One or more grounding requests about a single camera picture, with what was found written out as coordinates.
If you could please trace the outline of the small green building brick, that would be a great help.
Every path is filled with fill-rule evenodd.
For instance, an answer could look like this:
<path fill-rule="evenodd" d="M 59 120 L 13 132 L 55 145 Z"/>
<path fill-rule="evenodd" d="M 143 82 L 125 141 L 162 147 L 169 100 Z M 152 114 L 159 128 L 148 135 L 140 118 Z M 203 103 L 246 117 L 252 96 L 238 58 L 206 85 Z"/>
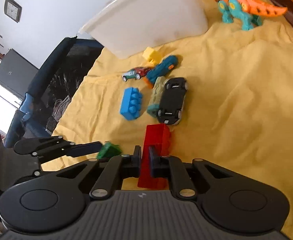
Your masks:
<path fill-rule="evenodd" d="M 107 141 L 100 149 L 97 159 L 111 158 L 121 154 L 122 150 L 119 145 L 115 145 L 110 141 Z"/>

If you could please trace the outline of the teal toy figure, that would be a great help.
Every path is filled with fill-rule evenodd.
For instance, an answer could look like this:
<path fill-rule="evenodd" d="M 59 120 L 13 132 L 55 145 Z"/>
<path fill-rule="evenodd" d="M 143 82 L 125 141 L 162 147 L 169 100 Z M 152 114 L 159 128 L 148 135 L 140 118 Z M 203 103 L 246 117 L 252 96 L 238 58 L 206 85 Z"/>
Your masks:
<path fill-rule="evenodd" d="M 162 62 L 152 68 L 147 72 L 147 75 L 144 77 L 149 88 L 153 88 L 158 77 L 165 76 L 172 69 L 178 65 L 178 57 L 175 55 L 170 55 L 162 60 Z"/>

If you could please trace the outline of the black mesh chair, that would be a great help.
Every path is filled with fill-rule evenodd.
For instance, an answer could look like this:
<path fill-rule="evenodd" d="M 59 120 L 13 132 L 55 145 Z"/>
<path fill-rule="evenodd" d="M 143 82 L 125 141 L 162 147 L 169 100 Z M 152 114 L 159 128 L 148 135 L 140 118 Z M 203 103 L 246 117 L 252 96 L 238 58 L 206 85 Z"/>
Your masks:
<path fill-rule="evenodd" d="M 51 52 L 32 79 L 15 111 L 4 146 L 12 148 L 22 138 L 49 137 L 83 78 L 100 56 L 96 40 L 66 37 Z"/>

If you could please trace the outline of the green white toy car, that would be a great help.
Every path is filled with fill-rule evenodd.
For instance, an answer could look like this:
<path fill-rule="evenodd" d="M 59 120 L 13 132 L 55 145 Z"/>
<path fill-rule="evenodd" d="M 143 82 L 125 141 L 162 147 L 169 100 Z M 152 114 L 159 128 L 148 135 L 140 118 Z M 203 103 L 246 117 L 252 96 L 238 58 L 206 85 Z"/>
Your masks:
<path fill-rule="evenodd" d="M 152 67 L 135 67 L 123 73 L 121 78 L 124 82 L 129 79 L 140 80 L 142 77 L 145 77 L 150 70 L 152 70 Z"/>

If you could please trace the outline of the khaki toy truck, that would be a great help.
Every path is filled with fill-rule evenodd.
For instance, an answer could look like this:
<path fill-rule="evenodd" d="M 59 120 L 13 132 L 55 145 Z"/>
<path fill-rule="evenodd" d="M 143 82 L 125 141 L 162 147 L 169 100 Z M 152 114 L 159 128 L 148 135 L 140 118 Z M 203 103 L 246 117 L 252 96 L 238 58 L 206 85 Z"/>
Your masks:
<path fill-rule="evenodd" d="M 168 81 L 166 77 L 164 76 L 158 77 L 152 89 L 151 98 L 150 98 L 148 107 L 146 109 L 146 112 L 154 118 L 157 117 L 157 112 L 159 110 L 159 104 L 161 101 L 161 97 L 162 97 L 162 93 L 163 93 L 166 81 Z"/>

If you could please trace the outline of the orange teal toy dinosaur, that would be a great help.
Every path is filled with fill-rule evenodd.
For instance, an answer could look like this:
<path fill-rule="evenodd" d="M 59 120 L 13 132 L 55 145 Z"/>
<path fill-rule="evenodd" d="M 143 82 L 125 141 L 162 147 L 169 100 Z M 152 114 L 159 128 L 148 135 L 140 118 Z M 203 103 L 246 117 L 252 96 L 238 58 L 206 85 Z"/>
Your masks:
<path fill-rule="evenodd" d="M 278 17 L 287 12 L 287 7 L 278 7 L 262 0 L 215 0 L 222 14 L 222 22 L 242 22 L 242 30 L 251 30 L 262 25 L 263 17 Z"/>

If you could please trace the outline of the blue building brick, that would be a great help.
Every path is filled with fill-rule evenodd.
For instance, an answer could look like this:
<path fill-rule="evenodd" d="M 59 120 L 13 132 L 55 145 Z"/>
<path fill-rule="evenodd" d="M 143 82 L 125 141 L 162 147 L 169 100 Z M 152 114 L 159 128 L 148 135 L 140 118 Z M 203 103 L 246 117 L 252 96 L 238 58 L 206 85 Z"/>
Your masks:
<path fill-rule="evenodd" d="M 120 114 L 128 121 L 139 118 L 142 98 L 143 96 L 138 88 L 129 87 L 125 89 L 121 101 Z"/>

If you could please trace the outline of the wall clock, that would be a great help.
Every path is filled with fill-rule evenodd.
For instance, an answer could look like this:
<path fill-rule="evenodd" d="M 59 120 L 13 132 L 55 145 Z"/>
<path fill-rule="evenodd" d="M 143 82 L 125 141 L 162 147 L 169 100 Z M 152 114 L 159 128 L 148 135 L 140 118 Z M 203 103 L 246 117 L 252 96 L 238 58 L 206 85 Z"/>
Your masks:
<path fill-rule="evenodd" d="M 22 7 L 14 0 L 5 0 L 4 14 L 19 23 L 22 14 Z"/>

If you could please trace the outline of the white plastic bin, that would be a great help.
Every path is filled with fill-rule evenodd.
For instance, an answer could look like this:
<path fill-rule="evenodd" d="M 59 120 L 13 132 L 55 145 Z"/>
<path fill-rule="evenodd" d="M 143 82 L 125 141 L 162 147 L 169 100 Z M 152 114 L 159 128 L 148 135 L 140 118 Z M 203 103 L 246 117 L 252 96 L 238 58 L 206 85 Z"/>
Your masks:
<path fill-rule="evenodd" d="M 202 0 L 110 0 L 79 32 L 126 59 L 207 30 Z"/>

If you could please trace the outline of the black upside-down toy car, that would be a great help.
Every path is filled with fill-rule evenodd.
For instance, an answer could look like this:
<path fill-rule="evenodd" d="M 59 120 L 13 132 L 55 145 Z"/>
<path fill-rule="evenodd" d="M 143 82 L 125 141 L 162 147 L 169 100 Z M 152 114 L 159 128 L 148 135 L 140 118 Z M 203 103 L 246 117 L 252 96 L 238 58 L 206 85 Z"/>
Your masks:
<path fill-rule="evenodd" d="M 157 120 L 160 123 L 179 123 L 187 91 L 188 82 L 184 77 L 174 77 L 166 81 L 157 111 Z"/>

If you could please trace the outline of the large red building brick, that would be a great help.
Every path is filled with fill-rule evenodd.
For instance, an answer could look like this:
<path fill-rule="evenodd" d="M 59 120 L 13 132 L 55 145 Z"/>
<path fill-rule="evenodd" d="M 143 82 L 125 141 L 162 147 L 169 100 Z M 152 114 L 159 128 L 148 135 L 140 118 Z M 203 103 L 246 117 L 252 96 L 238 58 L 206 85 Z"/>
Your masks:
<path fill-rule="evenodd" d="M 168 180 L 165 178 L 155 178 L 152 175 L 152 169 L 157 157 L 169 155 L 170 144 L 171 133 L 166 124 L 147 125 L 137 184 L 139 188 L 163 190 L 168 186 Z"/>

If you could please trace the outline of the yellow building brick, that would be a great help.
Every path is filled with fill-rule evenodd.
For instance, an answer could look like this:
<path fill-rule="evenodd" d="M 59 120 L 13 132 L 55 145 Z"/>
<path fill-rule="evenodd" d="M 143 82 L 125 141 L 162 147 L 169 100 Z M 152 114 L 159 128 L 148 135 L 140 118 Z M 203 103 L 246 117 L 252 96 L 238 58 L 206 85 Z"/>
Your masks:
<path fill-rule="evenodd" d="M 156 66 L 162 61 L 161 54 L 151 47 L 147 47 L 142 54 L 142 57 L 151 65 Z"/>

